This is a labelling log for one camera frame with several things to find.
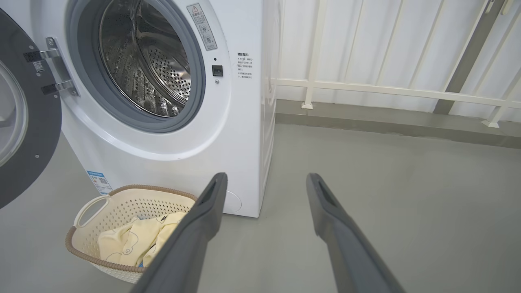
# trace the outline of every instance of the laundry basket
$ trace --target laundry basket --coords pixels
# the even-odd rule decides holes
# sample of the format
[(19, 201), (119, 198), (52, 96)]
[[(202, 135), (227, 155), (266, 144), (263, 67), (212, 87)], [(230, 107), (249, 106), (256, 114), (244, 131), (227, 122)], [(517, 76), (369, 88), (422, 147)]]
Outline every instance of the laundry basket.
[[(103, 207), (80, 225), (88, 208), (106, 200)], [(147, 185), (128, 185), (106, 196), (97, 197), (83, 206), (65, 239), (67, 250), (92, 263), (100, 271), (120, 280), (136, 283), (146, 268), (121, 265), (100, 259), (98, 236), (120, 227), (137, 216), (155, 218), (174, 212), (188, 212), (197, 198), (179, 190)]]

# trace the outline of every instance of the yellow clothing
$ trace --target yellow clothing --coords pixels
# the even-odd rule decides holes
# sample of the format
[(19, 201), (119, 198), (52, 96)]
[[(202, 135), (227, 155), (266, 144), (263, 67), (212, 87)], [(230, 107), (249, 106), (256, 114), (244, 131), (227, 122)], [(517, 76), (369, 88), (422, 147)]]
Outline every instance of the yellow clothing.
[(186, 213), (177, 212), (152, 219), (138, 217), (98, 237), (100, 259), (109, 262), (148, 266)]

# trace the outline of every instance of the washing machine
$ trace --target washing machine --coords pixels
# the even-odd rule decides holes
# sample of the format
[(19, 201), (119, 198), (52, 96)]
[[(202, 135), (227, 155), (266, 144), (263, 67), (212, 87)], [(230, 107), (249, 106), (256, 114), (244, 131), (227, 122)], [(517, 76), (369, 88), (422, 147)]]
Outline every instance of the washing machine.
[(226, 172), (224, 212), (259, 216), (282, 0), (0, 0), (0, 8), (2, 206), (37, 179), (61, 129), (101, 194), (143, 184), (198, 196)]

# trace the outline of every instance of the concrete floor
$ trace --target concrete floor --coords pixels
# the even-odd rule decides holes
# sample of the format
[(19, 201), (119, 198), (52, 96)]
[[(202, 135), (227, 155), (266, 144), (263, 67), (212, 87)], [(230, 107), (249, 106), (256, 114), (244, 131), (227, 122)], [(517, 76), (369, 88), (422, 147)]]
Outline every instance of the concrete floor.
[[(322, 175), (407, 292), (519, 292), (521, 150), (276, 125), (259, 219), (224, 215), (199, 292), (335, 292), (305, 194)], [(97, 195), (64, 137), (42, 176), (0, 210), (1, 291), (128, 292), (70, 254)]]

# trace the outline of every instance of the sticker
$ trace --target sticker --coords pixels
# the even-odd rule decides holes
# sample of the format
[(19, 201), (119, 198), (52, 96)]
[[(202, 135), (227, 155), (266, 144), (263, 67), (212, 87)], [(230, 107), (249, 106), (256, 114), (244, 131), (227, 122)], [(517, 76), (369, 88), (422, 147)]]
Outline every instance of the sticker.
[(105, 178), (103, 173), (87, 171), (87, 174), (89, 174), (92, 183), (94, 183), (101, 194), (108, 194), (112, 191), (112, 187), (110, 187), (110, 184), (107, 182), (107, 178)]
[(33, 62), (33, 65), (34, 65), (34, 67), (36, 69), (36, 72), (42, 72), (42, 71), (45, 70), (45, 69), (43, 69), (43, 65), (42, 65), (41, 61)]
[(248, 53), (237, 53), (237, 77), (252, 79), (253, 58)]
[(204, 46), (207, 51), (217, 49), (217, 44), (215, 43), (214, 34), (210, 29), (210, 25), (206, 20), (206, 16), (204, 16), (204, 12), (201, 9), (199, 4), (193, 4), (187, 6), (188, 12), (192, 16), (192, 19), (197, 26), (197, 30), (199, 30), (199, 34), (201, 35), (201, 39), (203, 39)]

